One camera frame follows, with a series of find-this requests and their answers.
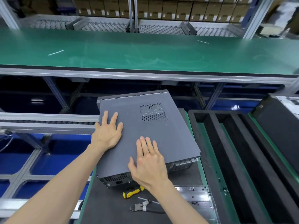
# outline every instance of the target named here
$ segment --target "right hand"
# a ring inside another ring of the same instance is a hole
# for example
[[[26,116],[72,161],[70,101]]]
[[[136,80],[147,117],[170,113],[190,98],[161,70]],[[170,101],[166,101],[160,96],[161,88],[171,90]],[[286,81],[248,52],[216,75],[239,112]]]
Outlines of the right hand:
[[[160,187],[169,181],[164,157],[160,154],[157,143],[153,141],[152,145],[149,137],[146,140],[140,137],[136,146],[137,167],[130,157],[128,168],[133,180],[152,193],[155,187]]]

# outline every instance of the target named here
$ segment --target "gray computer case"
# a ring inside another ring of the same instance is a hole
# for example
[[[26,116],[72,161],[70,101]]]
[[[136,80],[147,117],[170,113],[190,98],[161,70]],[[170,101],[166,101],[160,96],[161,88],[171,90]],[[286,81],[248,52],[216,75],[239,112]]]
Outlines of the gray computer case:
[[[97,104],[100,117],[107,110],[110,121],[118,112],[117,124],[123,122],[118,144],[97,164],[96,176],[107,187],[132,181],[127,165],[130,156],[136,162],[140,136],[157,142],[168,172],[187,169],[198,161],[200,149],[167,90],[100,97]]]

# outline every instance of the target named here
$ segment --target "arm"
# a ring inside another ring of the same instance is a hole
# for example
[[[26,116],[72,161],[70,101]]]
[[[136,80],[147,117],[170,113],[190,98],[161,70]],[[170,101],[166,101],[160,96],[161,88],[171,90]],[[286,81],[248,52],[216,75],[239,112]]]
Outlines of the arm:
[[[180,195],[167,177],[163,156],[157,143],[147,137],[137,140],[137,167],[130,157],[128,164],[133,179],[146,188],[161,204],[173,224],[208,222]]]
[[[117,113],[107,124],[104,112],[102,126],[95,124],[91,144],[73,162],[51,179],[24,204],[5,224],[66,224],[71,217],[90,173],[104,152],[121,138],[123,124],[116,129]]]

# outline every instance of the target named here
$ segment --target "left hand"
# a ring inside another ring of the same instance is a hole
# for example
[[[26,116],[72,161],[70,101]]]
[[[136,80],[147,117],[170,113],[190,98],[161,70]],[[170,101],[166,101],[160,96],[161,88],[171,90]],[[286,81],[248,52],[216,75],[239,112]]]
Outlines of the left hand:
[[[113,148],[121,138],[121,131],[123,129],[123,123],[119,123],[116,128],[116,119],[118,113],[114,113],[110,123],[107,124],[108,111],[104,112],[102,117],[102,125],[98,122],[95,123],[95,132],[92,134],[92,142],[90,145],[94,145],[96,148],[100,148],[101,151],[106,152],[108,149]]]

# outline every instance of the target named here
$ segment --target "green workbench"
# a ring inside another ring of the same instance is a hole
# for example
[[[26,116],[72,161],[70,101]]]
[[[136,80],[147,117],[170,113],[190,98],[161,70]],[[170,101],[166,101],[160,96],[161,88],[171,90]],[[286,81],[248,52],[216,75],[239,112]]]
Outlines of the green workbench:
[[[299,41],[289,39],[1,28],[0,41],[0,68],[299,74]]]

